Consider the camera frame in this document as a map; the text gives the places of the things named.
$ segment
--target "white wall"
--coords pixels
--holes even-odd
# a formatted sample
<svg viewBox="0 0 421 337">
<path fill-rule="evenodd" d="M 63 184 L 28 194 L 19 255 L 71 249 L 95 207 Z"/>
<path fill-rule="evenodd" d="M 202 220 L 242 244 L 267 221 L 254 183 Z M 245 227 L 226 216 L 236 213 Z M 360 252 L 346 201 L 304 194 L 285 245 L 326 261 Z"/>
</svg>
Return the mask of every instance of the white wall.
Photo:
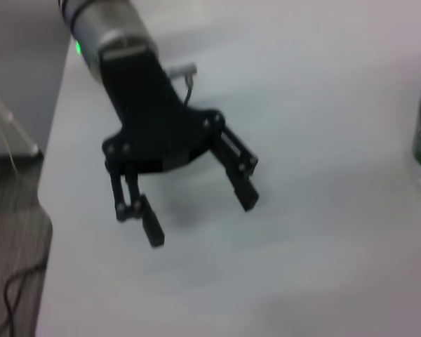
<svg viewBox="0 0 421 337">
<path fill-rule="evenodd" d="M 0 96 L 43 151 L 68 41 L 56 0 L 0 0 Z M 25 153 L 9 136 L 14 153 Z"/>
</svg>

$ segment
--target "green led light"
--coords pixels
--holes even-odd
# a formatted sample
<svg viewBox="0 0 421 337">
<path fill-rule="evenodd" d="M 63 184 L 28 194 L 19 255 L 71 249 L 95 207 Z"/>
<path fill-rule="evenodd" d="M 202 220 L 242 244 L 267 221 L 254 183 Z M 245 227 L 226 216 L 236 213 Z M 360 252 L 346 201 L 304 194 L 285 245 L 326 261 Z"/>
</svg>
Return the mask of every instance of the green led light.
<svg viewBox="0 0 421 337">
<path fill-rule="evenodd" d="M 76 42 L 76 52 L 81 55 L 81 46 L 79 45 L 78 41 Z"/>
</svg>

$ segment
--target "white cable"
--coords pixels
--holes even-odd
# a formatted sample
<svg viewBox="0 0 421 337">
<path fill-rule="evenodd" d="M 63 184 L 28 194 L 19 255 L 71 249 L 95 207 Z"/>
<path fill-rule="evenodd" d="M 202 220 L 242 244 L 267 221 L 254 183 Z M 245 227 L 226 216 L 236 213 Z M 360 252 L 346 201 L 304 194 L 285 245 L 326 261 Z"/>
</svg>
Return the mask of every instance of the white cable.
<svg viewBox="0 0 421 337">
<path fill-rule="evenodd" d="M 25 131 L 25 129 L 20 125 L 17 119 L 14 118 L 13 113 L 7 108 L 5 103 L 0 99 L 0 118 L 20 137 L 23 143 L 27 146 L 29 153 L 32 156 L 35 156 L 39 153 L 39 147 L 37 144 L 32 140 L 29 134 Z"/>
<path fill-rule="evenodd" d="M 30 185 L 38 185 L 39 184 L 39 179 L 38 178 L 27 178 L 25 177 L 17 168 L 17 166 L 15 165 L 14 162 L 14 157 L 13 157 L 13 153 L 11 151 L 11 146 L 9 145 L 8 139 L 6 138 L 6 135 L 3 131 L 3 129 L 0 127 L 0 137 L 3 140 L 3 143 L 6 147 L 6 151 L 8 152 L 8 156 L 9 156 L 9 160 L 11 161 L 11 165 L 13 166 L 13 170 L 14 170 L 14 174 L 16 176 L 16 178 L 20 179 L 22 182 L 30 184 Z"/>
</svg>

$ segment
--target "white table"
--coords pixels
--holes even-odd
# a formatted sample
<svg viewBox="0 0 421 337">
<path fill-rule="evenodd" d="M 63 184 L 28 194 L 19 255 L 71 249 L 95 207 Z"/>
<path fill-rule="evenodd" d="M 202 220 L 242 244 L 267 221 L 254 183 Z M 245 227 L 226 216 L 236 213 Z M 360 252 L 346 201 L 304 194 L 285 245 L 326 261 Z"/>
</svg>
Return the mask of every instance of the white table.
<svg viewBox="0 0 421 337">
<path fill-rule="evenodd" d="M 260 158 L 251 213 L 210 155 L 141 178 L 156 250 L 115 220 L 101 143 L 119 121 L 71 46 L 37 336 L 421 337 L 421 0 L 400 2 L 138 1 L 163 64 L 197 63 L 192 104 Z"/>
</svg>

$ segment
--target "screw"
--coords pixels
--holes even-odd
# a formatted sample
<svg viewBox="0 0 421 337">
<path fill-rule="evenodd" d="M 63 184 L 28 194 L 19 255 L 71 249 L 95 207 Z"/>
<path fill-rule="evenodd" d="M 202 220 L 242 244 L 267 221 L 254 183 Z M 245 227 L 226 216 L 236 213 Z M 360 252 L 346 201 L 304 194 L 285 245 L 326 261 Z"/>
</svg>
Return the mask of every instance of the screw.
<svg viewBox="0 0 421 337">
<path fill-rule="evenodd" d="M 140 202 L 140 200 L 136 200 L 134 203 L 134 209 L 136 211 L 139 211 L 142 208 L 142 203 Z"/>
<path fill-rule="evenodd" d="M 117 211 L 119 211 L 119 212 L 125 211 L 125 204 L 123 204 L 123 203 L 118 204 L 117 205 Z"/>
</svg>

